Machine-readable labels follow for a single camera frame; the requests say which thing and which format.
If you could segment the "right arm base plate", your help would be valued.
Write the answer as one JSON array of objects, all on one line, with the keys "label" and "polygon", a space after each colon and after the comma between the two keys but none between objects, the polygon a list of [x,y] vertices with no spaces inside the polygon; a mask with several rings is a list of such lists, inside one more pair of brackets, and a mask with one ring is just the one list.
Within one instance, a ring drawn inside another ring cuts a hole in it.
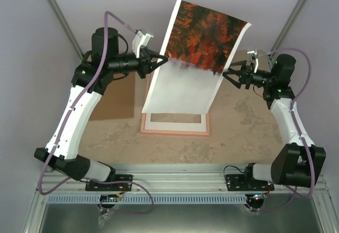
[{"label": "right arm base plate", "polygon": [[274,191],[274,185],[267,181],[246,178],[244,174],[226,174],[224,176],[228,191]]}]

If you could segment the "right aluminium corner post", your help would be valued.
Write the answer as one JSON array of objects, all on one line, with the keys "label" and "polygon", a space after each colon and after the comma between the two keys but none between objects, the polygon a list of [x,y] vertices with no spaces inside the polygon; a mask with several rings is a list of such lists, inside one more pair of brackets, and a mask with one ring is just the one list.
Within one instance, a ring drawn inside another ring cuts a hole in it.
[{"label": "right aluminium corner post", "polygon": [[297,0],[294,8],[292,9],[292,11],[291,11],[291,13],[290,13],[290,15],[289,15],[289,17],[286,21],[286,23],[284,24],[281,32],[279,33],[277,39],[275,40],[273,46],[271,47],[271,51],[279,49],[279,47],[282,45],[284,39],[286,38],[289,31],[293,27],[293,24],[297,20],[298,16],[300,15],[302,10],[304,9],[304,6],[306,5],[307,2],[308,2],[308,0]]}]

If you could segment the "brown backing board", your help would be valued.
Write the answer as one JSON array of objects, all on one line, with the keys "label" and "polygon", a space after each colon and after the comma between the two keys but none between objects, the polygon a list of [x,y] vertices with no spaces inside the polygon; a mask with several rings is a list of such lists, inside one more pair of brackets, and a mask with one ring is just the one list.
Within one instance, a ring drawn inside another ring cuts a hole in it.
[{"label": "brown backing board", "polygon": [[134,117],[135,74],[115,80],[107,86],[93,110],[90,121],[128,119]]}]

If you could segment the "white mat board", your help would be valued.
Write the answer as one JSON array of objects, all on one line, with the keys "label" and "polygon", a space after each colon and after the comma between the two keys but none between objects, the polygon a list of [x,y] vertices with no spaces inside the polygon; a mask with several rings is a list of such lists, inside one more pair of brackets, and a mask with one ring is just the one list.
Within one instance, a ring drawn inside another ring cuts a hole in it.
[{"label": "white mat board", "polygon": [[175,122],[152,122],[151,114],[142,114],[141,130],[147,131],[183,131],[183,132],[208,132],[210,130],[209,113],[200,115],[200,123],[175,123]]}]

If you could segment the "left aluminium corner post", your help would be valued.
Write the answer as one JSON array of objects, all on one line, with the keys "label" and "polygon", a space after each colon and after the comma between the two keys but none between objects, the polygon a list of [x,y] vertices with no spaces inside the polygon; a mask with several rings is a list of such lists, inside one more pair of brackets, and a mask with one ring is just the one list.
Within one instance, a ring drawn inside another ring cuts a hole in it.
[{"label": "left aluminium corner post", "polygon": [[83,58],[83,52],[79,46],[79,43],[77,42],[72,30],[70,29],[70,26],[63,15],[63,12],[61,8],[59,7],[56,0],[47,0],[48,4],[50,5],[53,13],[55,14],[55,17],[57,18],[59,24],[61,25],[65,35],[67,36],[69,42],[73,46],[74,50],[76,51],[77,55],[80,59]]}]

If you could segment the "photo print red black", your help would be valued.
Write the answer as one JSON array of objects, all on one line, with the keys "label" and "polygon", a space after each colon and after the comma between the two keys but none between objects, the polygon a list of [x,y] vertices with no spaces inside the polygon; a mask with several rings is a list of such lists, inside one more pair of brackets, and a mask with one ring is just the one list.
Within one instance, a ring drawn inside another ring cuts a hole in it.
[{"label": "photo print red black", "polygon": [[207,114],[251,23],[177,0],[143,113]]}]

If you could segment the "aluminium corner post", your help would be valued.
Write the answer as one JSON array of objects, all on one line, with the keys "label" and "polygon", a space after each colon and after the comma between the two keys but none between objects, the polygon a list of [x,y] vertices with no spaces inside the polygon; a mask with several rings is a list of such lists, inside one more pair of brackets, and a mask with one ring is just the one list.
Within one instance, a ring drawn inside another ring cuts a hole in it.
[{"label": "aluminium corner post", "polygon": [[306,5],[307,2],[308,2],[308,0],[297,0],[294,8],[292,9],[292,11],[291,11],[291,13],[290,13],[290,15],[289,15],[289,17],[286,21],[286,23],[284,24],[281,32],[279,33],[277,39],[275,40],[273,46],[271,47],[271,51],[279,49],[279,47],[282,45],[284,39],[286,38],[289,31],[293,27],[293,24],[297,20],[298,16],[300,15],[302,10],[304,9],[304,6]]},{"label": "aluminium corner post", "polygon": [[63,12],[61,8],[59,7],[56,0],[47,0],[48,4],[50,5],[53,13],[55,14],[55,17],[57,18],[59,24],[61,25],[65,35],[67,36],[69,42],[73,46],[74,50],[76,51],[77,55],[80,59],[83,58],[83,52],[79,46],[79,43],[77,42],[72,30],[70,29],[70,26],[63,15]]}]

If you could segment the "aluminium rail base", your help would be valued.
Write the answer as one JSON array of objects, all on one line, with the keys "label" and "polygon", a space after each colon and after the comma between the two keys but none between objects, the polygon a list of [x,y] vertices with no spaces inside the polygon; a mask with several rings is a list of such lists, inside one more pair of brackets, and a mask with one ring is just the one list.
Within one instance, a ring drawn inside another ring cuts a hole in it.
[{"label": "aluminium rail base", "polygon": [[[133,182],[151,194],[231,194],[224,179],[223,164],[112,164],[118,174],[133,175]],[[66,176],[53,171],[45,174],[42,190],[49,191]],[[68,180],[53,193],[84,193],[85,183]],[[328,193],[327,184],[320,174],[313,194]]]}]

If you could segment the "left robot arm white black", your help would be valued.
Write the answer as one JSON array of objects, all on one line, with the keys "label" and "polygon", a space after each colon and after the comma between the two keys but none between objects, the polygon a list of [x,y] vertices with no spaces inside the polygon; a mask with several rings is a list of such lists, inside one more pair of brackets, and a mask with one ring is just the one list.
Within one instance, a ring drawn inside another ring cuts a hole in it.
[{"label": "left robot arm white black", "polygon": [[114,28],[108,29],[108,47],[104,49],[104,29],[92,34],[92,48],[76,68],[67,106],[55,134],[44,148],[37,148],[34,157],[49,167],[74,179],[95,179],[104,190],[116,184],[115,169],[78,154],[79,142],[96,105],[108,85],[130,73],[140,78],[152,73],[168,61],[167,57],[148,49],[154,36],[138,30],[132,41],[132,52],[119,51],[122,35]]}]

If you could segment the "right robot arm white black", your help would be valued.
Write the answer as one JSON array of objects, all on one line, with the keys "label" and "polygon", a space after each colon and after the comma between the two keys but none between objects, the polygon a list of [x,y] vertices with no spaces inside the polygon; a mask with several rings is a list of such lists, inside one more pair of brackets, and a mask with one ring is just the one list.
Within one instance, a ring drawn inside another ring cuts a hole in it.
[{"label": "right robot arm white black", "polygon": [[307,134],[297,110],[297,95],[290,87],[296,59],[280,54],[269,71],[259,70],[256,55],[250,61],[230,64],[223,77],[235,87],[263,88],[263,100],[278,124],[283,148],[270,164],[250,163],[244,169],[243,184],[255,190],[262,183],[312,189],[322,170],[326,152]]}]

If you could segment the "pink picture frame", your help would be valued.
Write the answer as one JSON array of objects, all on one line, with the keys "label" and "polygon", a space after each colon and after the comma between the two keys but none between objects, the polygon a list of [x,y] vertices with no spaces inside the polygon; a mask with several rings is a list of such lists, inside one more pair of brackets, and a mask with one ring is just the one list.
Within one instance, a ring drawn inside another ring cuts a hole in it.
[{"label": "pink picture frame", "polygon": [[[164,120],[159,120],[159,121],[152,121],[152,122],[164,122]],[[142,134],[147,134],[147,135],[171,135],[171,136],[191,136],[191,137],[208,137],[210,136],[210,130],[206,132],[183,132],[183,131],[147,131],[141,130],[140,127],[140,133]]]}]

